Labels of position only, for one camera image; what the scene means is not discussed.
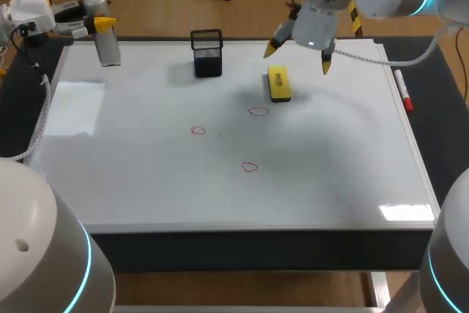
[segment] red marker cap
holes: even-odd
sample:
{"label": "red marker cap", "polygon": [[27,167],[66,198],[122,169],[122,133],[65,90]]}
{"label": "red marker cap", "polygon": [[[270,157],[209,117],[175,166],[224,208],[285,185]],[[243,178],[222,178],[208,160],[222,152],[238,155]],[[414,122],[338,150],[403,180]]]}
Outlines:
{"label": "red marker cap", "polygon": [[404,108],[407,113],[413,112],[413,104],[409,97],[404,98]]}

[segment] white table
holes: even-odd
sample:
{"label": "white table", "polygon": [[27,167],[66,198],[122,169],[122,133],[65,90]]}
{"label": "white table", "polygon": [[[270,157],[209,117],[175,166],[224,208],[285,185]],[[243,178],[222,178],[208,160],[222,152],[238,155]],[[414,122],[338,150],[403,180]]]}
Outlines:
{"label": "white table", "polygon": [[[336,56],[323,76],[318,53],[289,43],[263,60],[265,44],[225,43],[209,79],[193,77],[190,43],[121,43],[107,68],[72,45],[29,165],[94,233],[431,229],[439,208],[390,69]],[[372,40],[339,47],[385,58]],[[289,103],[270,102],[268,65],[288,67]]]}

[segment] red circle drawing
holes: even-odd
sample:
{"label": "red circle drawing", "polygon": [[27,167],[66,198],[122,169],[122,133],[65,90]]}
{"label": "red circle drawing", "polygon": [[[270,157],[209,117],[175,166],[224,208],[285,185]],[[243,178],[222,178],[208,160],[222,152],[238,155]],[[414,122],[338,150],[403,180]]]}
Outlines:
{"label": "red circle drawing", "polygon": [[191,132],[194,136],[203,135],[205,134],[205,129],[201,128],[200,126],[194,126],[193,128],[191,128]]}
{"label": "red circle drawing", "polygon": [[244,169],[244,172],[255,172],[257,170],[257,165],[248,161],[241,163],[241,167]]}
{"label": "red circle drawing", "polygon": [[263,106],[255,106],[254,108],[249,109],[249,114],[254,115],[255,117],[263,117],[264,115],[269,114],[269,109],[264,108]]}

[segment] yellow sponge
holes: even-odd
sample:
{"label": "yellow sponge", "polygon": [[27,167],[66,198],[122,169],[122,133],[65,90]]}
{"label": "yellow sponge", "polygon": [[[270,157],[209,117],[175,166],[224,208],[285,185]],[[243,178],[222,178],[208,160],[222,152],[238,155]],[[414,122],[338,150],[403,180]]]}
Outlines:
{"label": "yellow sponge", "polygon": [[292,99],[292,90],[288,82],[287,68],[285,66],[269,66],[270,99],[276,102],[289,102]]}

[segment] wooden floor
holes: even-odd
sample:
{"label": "wooden floor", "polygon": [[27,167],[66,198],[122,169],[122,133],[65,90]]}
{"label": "wooden floor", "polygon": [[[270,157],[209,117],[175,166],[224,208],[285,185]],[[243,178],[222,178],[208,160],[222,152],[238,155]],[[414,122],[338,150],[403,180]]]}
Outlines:
{"label": "wooden floor", "polygon": [[[187,37],[192,29],[222,29],[225,37],[269,37],[287,18],[289,0],[112,0],[119,36]],[[437,18],[362,19],[366,36],[432,36]],[[338,36],[353,36],[347,12],[340,15]],[[454,47],[454,34],[440,47],[461,91],[464,76]],[[469,57],[469,33],[460,40]],[[406,273],[392,273],[391,291]],[[240,304],[365,306],[369,303],[359,273],[148,273],[117,274],[118,304]]]}

